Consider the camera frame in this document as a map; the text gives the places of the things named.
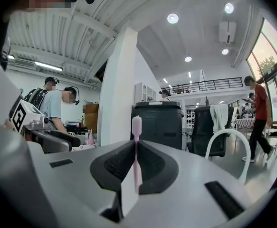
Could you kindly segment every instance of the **white pillar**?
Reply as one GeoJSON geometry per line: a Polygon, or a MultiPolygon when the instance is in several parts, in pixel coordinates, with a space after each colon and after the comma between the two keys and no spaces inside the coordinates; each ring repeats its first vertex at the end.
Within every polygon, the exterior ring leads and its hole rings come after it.
{"type": "Polygon", "coordinates": [[[186,104],[185,104],[184,99],[181,100],[181,107],[182,107],[182,111],[185,114],[185,116],[182,118],[182,128],[186,128],[186,125],[187,125],[187,111],[186,111],[186,104]]]}
{"type": "Polygon", "coordinates": [[[106,65],[97,131],[101,146],[130,139],[136,42],[137,32],[125,24],[106,65]]]}

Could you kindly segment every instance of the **mesh chair back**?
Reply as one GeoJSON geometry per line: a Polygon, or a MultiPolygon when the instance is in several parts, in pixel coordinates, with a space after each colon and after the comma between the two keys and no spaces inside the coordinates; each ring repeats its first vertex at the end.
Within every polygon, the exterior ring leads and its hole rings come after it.
{"type": "MultiPolygon", "coordinates": [[[[233,115],[233,107],[228,108],[228,121],[225,128],[230,127],[233,115]]],[[[195,109],[195,123],[192,133],[192,152],[205,156],[208,143],[213,136],[213,120],[210,114],[210,106],[195,109]]],[[[223,157],[226,151],[227,134],[218,136],[212,145],[209,156],[223,157]]]]}

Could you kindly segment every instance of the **black backpack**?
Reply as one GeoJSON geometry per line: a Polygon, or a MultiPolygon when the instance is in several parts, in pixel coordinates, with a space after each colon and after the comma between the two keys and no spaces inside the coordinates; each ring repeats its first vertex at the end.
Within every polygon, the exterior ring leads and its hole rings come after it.
{"type": "Polygon", "coordinates": [[[44,89],[32,89],[25,97],[24,100],[33,104],[38,110],[40,109],[41,103],[46,95],[47,91],[44,89]]]}

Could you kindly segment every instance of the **white curved tube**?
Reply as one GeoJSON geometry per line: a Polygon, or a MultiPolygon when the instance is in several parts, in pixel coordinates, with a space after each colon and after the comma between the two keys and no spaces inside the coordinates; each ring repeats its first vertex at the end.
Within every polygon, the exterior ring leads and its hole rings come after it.
{"type": "Polygon", "coordinates": [[[219,130],[217,133],[215,133],[209,141],[205,158],[206,159],[209,158],[210,149],[211,149],[212,143],[215,140],[215,138],[217,136],[223,134],[223,133],[232,133],[232,134],[236,135],[237,137],[239,137],[243,141],[243,143],[245,145],[246,162],[245,162],[245,165],[244,165],[243,172],[242,172],[241,176],[239,177],[239,181],[244,184],[246,182],[247,171],[248,171],[248,167],[249,167],[249,164],[250,164],[251,151],[250,151],[250,146],[249,146],[248,140],[239,131],[227,128],[227,129],[219,130]]]}

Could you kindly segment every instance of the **white towel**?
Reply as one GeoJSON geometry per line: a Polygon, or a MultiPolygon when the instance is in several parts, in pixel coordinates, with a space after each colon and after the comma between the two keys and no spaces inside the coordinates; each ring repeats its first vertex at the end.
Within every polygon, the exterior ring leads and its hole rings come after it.
{"type": "Polygon", "coordinates": [[[226,104],[211,105],[210,113],[213,120],[213,133],[225,129],[228,121],[228,106],[226,104]]]}

